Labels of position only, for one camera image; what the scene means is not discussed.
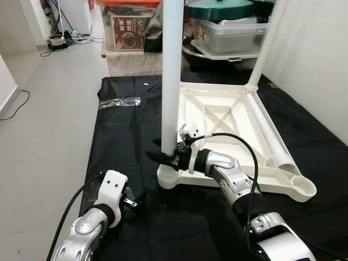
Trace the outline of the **black tablecloth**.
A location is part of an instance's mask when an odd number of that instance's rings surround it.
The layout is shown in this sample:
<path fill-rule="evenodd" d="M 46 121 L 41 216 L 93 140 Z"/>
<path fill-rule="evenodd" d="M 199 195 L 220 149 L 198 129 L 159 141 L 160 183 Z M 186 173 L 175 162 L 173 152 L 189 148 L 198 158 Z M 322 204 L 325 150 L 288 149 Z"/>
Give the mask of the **black tablecloth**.
<path fill-rule="evenodd" d="M 348 256 L 348 149 L 330 130 L 281 89 L 263 78 L 258 96 L 297 167 L 318 189 L 307 202 L 264 193 L 304 239 L 324 248 L 319 261 Z M 136 106 L 98 109 L 85 179 L 114 170 L 129 177 L 146 202 L 134 217 L 109 229 L 95 251 L 96 261 L 252 261 L 234 227 L 237 220 L 217 188 L 159 187 L 157 150 L 161 128 L 161 77 L 105 77 L 100 101 L 139 98 Z"/>

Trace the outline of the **clear plastic bag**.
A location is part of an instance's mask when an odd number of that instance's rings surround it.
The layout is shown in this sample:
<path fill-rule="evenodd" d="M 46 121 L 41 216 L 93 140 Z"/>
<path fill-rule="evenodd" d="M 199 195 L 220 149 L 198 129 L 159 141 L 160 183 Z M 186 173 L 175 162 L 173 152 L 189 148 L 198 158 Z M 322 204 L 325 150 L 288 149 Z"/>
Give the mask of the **clear plastic bag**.
<path fill-rule="evenodd" d="M 126 98 L 114 98 L 106 101 L 102 101 L 98 104 L 98 110 L 110 108 L 110 107 L 134 107 L 141 104 L 140 97 L 126 97 Z"/>

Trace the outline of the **white plastic table top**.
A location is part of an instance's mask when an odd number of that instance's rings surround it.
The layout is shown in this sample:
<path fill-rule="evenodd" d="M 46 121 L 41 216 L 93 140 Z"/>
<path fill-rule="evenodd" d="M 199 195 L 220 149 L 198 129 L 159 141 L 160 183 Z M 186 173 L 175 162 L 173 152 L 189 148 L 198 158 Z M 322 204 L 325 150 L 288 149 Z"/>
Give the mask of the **white plastic table top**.
<path fill-rule="evenodd" d="M 276 166 L 244 85 L 182 82 L 179 87 L 177 143 L 181 142 L 181 126 L 194 123 L 200 131 L 200 136 L 196 138 L 200 150 L 209 149 L 237 159 L 247 176 L 258 177 L 261 192 L 283 194 L 298 202 L 310 200 L 318 191 L 315 184 L 299 170 L 258 93 L 251 94 L 261 103 L 259 106 L 264 117 L 293 160 L 293 172 Z"/>

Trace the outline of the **beige cloth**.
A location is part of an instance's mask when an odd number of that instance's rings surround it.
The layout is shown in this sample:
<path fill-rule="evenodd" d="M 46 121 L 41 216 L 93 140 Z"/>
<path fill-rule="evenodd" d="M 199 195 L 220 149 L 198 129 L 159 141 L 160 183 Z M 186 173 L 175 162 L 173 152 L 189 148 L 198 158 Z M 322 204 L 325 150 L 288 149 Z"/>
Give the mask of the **beige cloth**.
<path fill-rule="evenodd" d="M 110 77 L 155 76 L 162 74 L 163 54 L 143 51 L 103 51 Z"/>

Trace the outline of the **black wok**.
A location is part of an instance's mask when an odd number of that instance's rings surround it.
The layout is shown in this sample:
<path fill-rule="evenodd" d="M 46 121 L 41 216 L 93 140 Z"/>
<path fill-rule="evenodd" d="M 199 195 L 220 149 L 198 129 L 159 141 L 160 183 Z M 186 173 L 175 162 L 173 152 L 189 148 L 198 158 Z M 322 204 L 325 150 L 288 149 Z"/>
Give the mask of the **black wok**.
<path fill-rule="evenodd" d="M 191 71 L 200 72 L 228 72 L 237 70 L 250 70 L 257 59 L 227 59 L 212 60 L 202 55 L 190 42 L 182 45 L 182 55 L 189 64 Z"/>

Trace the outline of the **black bag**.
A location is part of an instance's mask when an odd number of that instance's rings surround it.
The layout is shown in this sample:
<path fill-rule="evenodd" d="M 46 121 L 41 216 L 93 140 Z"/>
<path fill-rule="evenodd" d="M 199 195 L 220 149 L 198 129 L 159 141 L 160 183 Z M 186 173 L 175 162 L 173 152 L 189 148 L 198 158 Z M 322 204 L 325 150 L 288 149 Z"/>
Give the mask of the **black bag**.
<path fill-rule="evenodd" d="M 159 3 L 149 19 L 144 40 L 146 54 L 161 53 L 163 50 L 163 3 Z"/>

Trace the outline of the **red printed box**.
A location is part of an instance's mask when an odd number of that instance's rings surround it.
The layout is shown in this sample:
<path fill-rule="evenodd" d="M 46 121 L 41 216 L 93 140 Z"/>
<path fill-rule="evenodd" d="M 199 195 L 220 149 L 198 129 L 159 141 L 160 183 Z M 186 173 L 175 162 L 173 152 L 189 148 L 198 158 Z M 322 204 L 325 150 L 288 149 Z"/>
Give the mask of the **red printed box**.
<path fill-rule="evenodd" d="M 111 16 L 114 49 L 116 51 L 144 50 L 149 16 Z"/>

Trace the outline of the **clear plastic container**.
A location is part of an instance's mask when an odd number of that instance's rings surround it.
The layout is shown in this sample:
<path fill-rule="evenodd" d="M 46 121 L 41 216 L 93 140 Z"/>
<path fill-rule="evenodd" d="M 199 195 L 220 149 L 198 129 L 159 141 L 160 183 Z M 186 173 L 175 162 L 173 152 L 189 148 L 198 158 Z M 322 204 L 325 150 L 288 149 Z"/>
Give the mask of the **clear plastic container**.
<path fill-rule="evenodd" d="M 256 59 L 269 24 L 214 24 L 197 20 L 191 44 L 211 60 Z"/>

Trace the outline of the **orange lidded storage box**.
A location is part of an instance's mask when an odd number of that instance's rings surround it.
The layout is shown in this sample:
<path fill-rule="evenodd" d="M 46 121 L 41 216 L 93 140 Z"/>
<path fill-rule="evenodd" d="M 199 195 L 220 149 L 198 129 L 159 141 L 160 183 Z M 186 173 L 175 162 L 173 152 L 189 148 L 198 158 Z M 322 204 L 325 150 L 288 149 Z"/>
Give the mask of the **orange lidded storage box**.
<path fill-rule="evenodd" d="M 111 16 L 152 16 L 161 0 L 95 0 L 102 16 L 104 37 L 103 42 L 108 51 L 115 51 L 112 33 Z"/>

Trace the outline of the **green pot lid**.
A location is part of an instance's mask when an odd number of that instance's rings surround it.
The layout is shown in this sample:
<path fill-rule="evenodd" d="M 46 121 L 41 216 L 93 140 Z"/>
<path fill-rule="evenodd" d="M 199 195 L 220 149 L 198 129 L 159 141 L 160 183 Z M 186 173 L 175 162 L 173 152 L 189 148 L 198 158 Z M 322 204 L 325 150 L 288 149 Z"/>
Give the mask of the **green pot lid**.
<path fill-rule="evenodd" d="M 198 0 L 185 5 L 185 15 L 191 19 L 221 21 L 238 20 L 253 15 L 251 0 Z"/>

